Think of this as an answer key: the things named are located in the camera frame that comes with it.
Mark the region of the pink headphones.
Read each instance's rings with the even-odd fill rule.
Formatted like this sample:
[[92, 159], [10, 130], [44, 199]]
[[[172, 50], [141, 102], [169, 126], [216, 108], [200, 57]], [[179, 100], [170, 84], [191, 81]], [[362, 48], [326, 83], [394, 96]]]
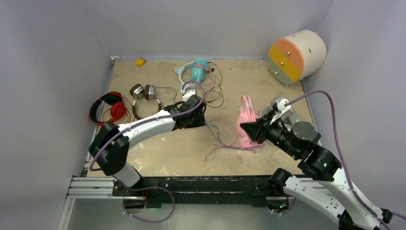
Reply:
[[[259, 116], [254, 111], [254, 106], [251, 98], [249, 96], [243, 95], [241, 96], [240, 112], [235, 126], [232, 126], [225, 118], [222, 117], [216, 117], [209, 121], [212, 122], [213, 120], [216, 119], [223, 119], [226, 122], [226, 124], [231, 128], [231, 131], [234, 134], [234, 139], [230, 144], [234, 144], [235, 146], [241, 148], [242, 150], [252, 151], [256, 153], [262, 150], [265, 144], [258, 144], [252, 141], [244, 132], [244, 130], [240, 127], [240, 124], [246, 122], [254, 122], [256, 121], [257, 118], [259, 118]], [[213, 146], [215, 146], [215, 148], [207, 152], [204, 161], [207, 161], [209, 156], [215, 151], [224, 148], [221, 147], [220, 144], [218, 145], [213, 144]]]

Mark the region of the brown silver headphones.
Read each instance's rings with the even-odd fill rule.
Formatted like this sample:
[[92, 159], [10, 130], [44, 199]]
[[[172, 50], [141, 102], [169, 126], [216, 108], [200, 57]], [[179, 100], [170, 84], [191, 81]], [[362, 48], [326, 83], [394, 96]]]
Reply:
[[134, 99], [132, 102], [131, 108], [132, 108], [132, 114], [134, 115], [135, 120], [143, 119], [142, 117], [140, 117], [138, 115], [137, 108], [136, 108], [137, 102], [142, 99], [145, 99], [147, 101], [155, 100], [158, 105], [157, 112], [162, 110], [163, 105], [162, 105], [161, 100], [156, 95], [156, 89], [173, 89], [173, 90], [175, 90], [175, 93], [176, 93], [175, 97], [177, 96], [176, 89], [173, 87], [158, 87], [158, 86], [154, 86], [154, 85], [150, 85], [150, 84], [146, 84], [145, 86], [143, 86], [141, 84], [134, 85], [129, 90], [129, 93]]

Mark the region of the white grey headphones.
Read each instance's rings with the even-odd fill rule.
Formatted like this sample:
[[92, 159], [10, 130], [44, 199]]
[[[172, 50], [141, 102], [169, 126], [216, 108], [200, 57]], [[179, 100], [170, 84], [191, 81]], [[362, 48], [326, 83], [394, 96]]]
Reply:
[[[261, 110], [260, 117], [266, 115], [270, 111], [273, 111], [273, 107], [271, 105], [264, 107]], [[301, 121], [298, 114], [293, 109], [290, 109], [288, 112], [286, 112], [284, 115], [282, 115], [281, 119], [284, 122], [284, 125], [288, 130], [292, 129], [293, 124]]]

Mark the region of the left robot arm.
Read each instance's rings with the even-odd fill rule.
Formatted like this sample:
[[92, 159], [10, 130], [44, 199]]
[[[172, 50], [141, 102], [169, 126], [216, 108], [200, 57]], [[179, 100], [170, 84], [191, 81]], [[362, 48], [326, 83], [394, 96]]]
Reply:
[[107, 176], [113, 176], [124, 184], [124, 190], [131, 196], [142, 192], [140, 173], [127, 162], [129, 150], [138, 143], [159, 134], [177, 129], [201, 127], [205, 125], [206, 103], [197, 95], [185, 102], [168, 105], [141, 120], [116, 125], [105, 123], [89, 146], [93, 157], [89, 170], [94, 164]]

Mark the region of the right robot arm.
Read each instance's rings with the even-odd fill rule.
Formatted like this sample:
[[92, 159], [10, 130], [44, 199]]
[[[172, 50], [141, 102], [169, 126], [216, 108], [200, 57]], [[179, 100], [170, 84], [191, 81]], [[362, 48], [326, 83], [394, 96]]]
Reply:
[[281, 119], [271, 121], [273, 115], [258, 118], [255, 122], [241, 123], [250, 140], [263, 143], [268, 140], [276, 147], [298, 160], [298, 168], [314, 182], [322, 185], [327, 195], [278, 168], [269, 179], [269, 189], [275, 195], [285, 192], [317, 209], [340, 230], [377, 230], [387, 226], [393, 213], [374, 205], [346, 177], [346, 171], [338, 158], [318, 141], [321, 135], [308, 122], [296, 122], [288, 129]]

